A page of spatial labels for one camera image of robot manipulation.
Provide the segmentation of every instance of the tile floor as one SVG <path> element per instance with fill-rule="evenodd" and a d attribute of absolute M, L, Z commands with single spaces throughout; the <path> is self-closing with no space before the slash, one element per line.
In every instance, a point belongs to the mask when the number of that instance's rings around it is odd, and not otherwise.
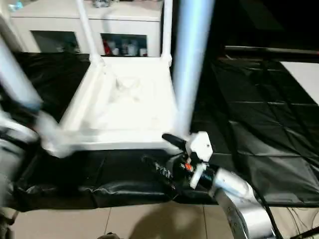
<path fill-rule="evenodd" d="M 297 234 L 296 223 L 302 232 L 311 228 L 319 211 L 294 209 L 295 213 L 290 210 L 292 213 L 287 208 L 272 208 L 284 238 Z M 319 214 L 313 226 L 319 226 Z M 117 233 L 123 239 L 233 238 L 219 206 L 176 203 L 83 211 L 32 211 L 19 214 L 12 230 L 15 239 L 97 239 L 108 232 Z"/>

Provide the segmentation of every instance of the white shelf unit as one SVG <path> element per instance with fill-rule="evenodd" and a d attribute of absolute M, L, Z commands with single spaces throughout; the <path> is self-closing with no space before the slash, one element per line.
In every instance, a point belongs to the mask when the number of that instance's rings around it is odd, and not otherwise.
<path fill-rule="evenodd" d="M 121 1 L 95 8 L 84 0 L 98 53 L 105 54 L 101 34 L 145 36 L 148 56 L 160 56 L 163 1 Z M 38 0 L 12 13 L 24 52 L 41 52 L 32 31 L 73 32 L 81 53 L 90 53 L 75 0 Z"/>
<path fill-rule="evenodd" d="M 162 55 L 133 58 L 100 57 L 85 6 L 81 0 L 76 2 L 90 44 L 91 65 L 60 121 L 63 134 L 78 150 L 177 152 L 161 137 L 173 133 L 177 114 L 169 71 L 172 0 L 165 0 Z"/>

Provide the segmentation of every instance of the black cable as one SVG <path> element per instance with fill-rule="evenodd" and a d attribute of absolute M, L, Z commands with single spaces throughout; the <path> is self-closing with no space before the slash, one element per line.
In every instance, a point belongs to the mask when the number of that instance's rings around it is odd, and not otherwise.
<path fill-rule="evenodd" d="M 294 208 L 291 208 L 291 210 L 296 214 L 298 220 L 302 223 L 302 225 L 306 228 L 306 230 L 309 230 L 308 227 L 306 226 L 306 224 L 303 222 L 303 220 L 301 220 L 299 214 L 296 212 L 296 210 Z"/>
<path fill-rule="evenodd" d="M 294 223 L 295 223 L 296 228 L 297 228 L 298 235 L 300 235 L 300 234 L 301 234 L 301 232 L 300 232 L 300 230 L 299 230 L 299 227 L 298 227 L 297 221 L 296 221 L 296 219 L 295 219 L 295 217 L 294 217 L 293 213 L 289 210 L 289 208 L 286 208 L 286 209 L 288 210 L 288 212 L 290 213 L 291 217 L 293 218 Z"/>
<path fill-rule="evenodd" d="M 273 229 L 274 229 L 274 233 L 275 233 L 275 236 L 277 239 L 284 239 L 284 237 L 281 235 L 280 233 L 280 230 L 278 229 L 277 227 L 277 224 L 276 224 L 276 221 L 275 221 L 275 218 L 273 216 L 273 213 L 271 212 L 270 208 L 269 208 L 269 205 L 267 203 L 267 201 L 265 200 L 264 196 L 260 193 L 259 189 L 252 183 L 251 180 L 247 180 L 247 178 L 243 175 L 238 175 L 240 176 L 242 179 L 244 179 L 247 183 L 250 184 L 250 186 L 253 188 L 253 190 L 255 191 L 255 193 L 257 194 L 257 196 L 259 197 L 260 201 L 262 202 L 262 206 L 265 208 L 268 216 L 269 216 L 269 219 L 270 219 L 270 222 L 273 226 Z"/>
<path fill-rule="evenodd" d="M 312 224 L 311 224 L 311 228 L 312 229 L 314 229 L 314 223 L 315 223 L 315 219 L 316 219 L 318 213 L 319 213 L 319 209 L 317 210 L 316 214 L 314 215 L 314 218 L 313 218 L 313 221 L 312 221 Z"/>
<path fill-rule="evenodd" d="M 301 218 L 300 218 L 299 214 L 296 212 L 296 210 L 295 210 L 294 208 L 291 208 L 291 210 L 296 214 L 296 216 L 297 216 L 299 222 L 301 222 L 301 223 L 304 225 L 304 227 L 306 228 L 306 231 L 309 231 L 308 227 L 307 227 L 306 224 L 303 222 L 303 220 L 301 220 Z"/>

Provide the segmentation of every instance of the black tarp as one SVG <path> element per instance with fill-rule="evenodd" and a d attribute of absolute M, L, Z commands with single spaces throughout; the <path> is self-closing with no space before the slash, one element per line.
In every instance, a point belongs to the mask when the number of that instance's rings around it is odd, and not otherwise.
<path fill-rule="evenodd" d="M 85 55 L 21 54 L 22 68 L 59 120 L 89 66 Z M 319 205 L 319 107 L 276 62 L 209 61 L 203 66 L 192 131 L 204 130 L 210 162 L 250 178 L 271 206 Z M 113 207 L 166 202 L 170 190 L 142 164 L 160 150 L 76 152 L 65 159 L 37 150 L 13 183 L 9 206 Z M 210 204 L 208 194 L 185 187 L 174 199 Z"/>

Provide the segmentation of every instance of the silver pipe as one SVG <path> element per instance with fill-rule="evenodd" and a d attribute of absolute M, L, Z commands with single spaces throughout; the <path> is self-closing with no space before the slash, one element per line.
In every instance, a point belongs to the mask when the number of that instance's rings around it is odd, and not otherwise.
<path fill-rule="evenodd" d="M 89 19 L 86 14 L 85 6 L 84 6 L 84 1 L 83 0 L 76 0 L 76 4 L 78 7 L 78 11 L 80 14 L 80 20 L 82 23 L 82 27 L 84 30 L 84 34 L 87 40 L 87 43 L 89 45 L 90 49 L 90 61 L 100 61 L 101 56 L 98 53 L 95 41 L 93 39 L 93 34 L 92 34 L 92 29 L 90 27 Z"/>
<path fill-rule="evenodd" d="M 9 96 L 31 109 L 38 110 L 42 100 L 0 36 L 0 83 Z"/>
<path fill-rule="evenodd" d="M 163 24 L 163 53 L 162 57 L 167 58 L 171 64 L 171 25 L 173 15 L 173 0 L 164 1 L 164 24 Z"/>
<path fill-rule="evenodd" d="M 175 134 L 189 135 L 215 0 L 183 0 L 173 74 L 178 107 Z"/>
<path fill-rule="evenodd" d="M 301 50 L 301 49 L 274 48 L 274 47 L 225 46 L 225 50 L 247 51 L 247 52 L 274 52 L 274 53 L 295 53 L 295 54 L 318 55 L 318 51 L 315 51 L 315 50 Z"/>

